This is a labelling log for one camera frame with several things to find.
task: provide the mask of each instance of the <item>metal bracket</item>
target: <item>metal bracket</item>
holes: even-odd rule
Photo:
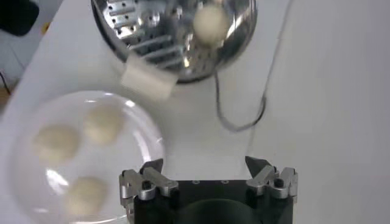
[[[256,196],[261,196],[264,194],[264,190],[269,182],[274,178],[275,168],[266,165],[253,179],[247,180],[246,184],[256,193]]]
[[[163,176],[152,167],[146,167],[143,170],[143,178],[154,183],[160,190],[162,196],[170,197],[173,191],[179,188],[179,183]]]
[[[121,205],[128,205],[134,196],[140,200],[151,200],[155,197],[156,186],[134,170],[125,170],[119,176]]]
[[[272,197],[287,198],[291,196],[296,203],[298,195],[298,173],[294,168],[284,168],[279,177],[270,183],[270,188]]]

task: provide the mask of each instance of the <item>wire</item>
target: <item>wire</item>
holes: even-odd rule
[[[5,81],[5,78],[1,72],[0,72],[0,76],[1,76],[2,83],[4,84],[5,90],[7,91],[8,95],[11,95],[10,88],[8,87],[7,82]]]
[[[214,73],[214,79],[215,79],[215,96],[216,96],[216,107],[217,107],[217,116],[219,120],[221,121],[221,124],[232,132],[240,132],[247,130],[248,128],[251,128],[255,126],[263,117],[265,108],[266,108],[266,96],[265,93],[261,96],[261,102],[260,102],[260,109],[258,112],[258,115],[256,119],[254,119],[252,122],[249,122],[248,124],[237,126],[233,123],[231,123],[223,114],[221,110],[221,101],[220,101],[220,93],[219,93],[219,79],[218,79],[218,73]]]

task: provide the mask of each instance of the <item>white dough ball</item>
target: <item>white dough ball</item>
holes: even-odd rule
[[[106,184],[95,177],[80,177],[65,195],[65,209],[69,215],[97,214],[107,196]]]
[[[106,145],[116,140],[123,128],[124,115],[119,107],[100,105],[85,117],[84,133],[95,143]]]
[[[226,38],[229,18],[222,6],[209,4],[196,12],[193,26],[195,36],[203,44],[212,46]]]
[[[59,165],[73,158],[79,143],[77,131],[67,125],[44,127],[33,141],[39,159],[50,165]]]

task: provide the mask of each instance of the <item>dough ball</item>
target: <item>dough ball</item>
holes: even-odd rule
[[[205,5],[196,12],[193,26],[195,36],[203,44],[212,46],[226,38],[229,18],[222,6]]]
[[[73,158],[79,143],[77,131],[67,125],[44,127],[33,141],[39,159],[50,165],[59,165]]]
[[[65,209],[69,215],[97,214],[107,196],[106,184],[95,177],[80,177],[65,195]]]
[[[123,123],[124,115],[119,107],[100,105],[85,117],[84,132],[95,143],[106,145],[116,140]]]

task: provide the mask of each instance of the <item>white tabletop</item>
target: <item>white tabletop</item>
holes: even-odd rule
[[[239,134],[223,130],[215,116],[212,79],[181,86],[160,104],[120,87],[90,3],[83,2],[64,1],[27,67],[2,117],[1,157],[41,103],[79,90],[111,91],[137,101],[159,124],[170,177],[247,178],[245,167],[229,164],[249,153],[298,170],[298,223],[388,223],[389,1],[292,0],[266,113],[254,132]],[[256,97],[246,96],[264,84],[242,80],[232,90],[240,94],[222,102],[236,122],[257,112]],[[234,81],[222,82],[222,90]],[[245,87],[256,84],[255,92]],[[2,223],[29,223],[16,205],[0,205]]]

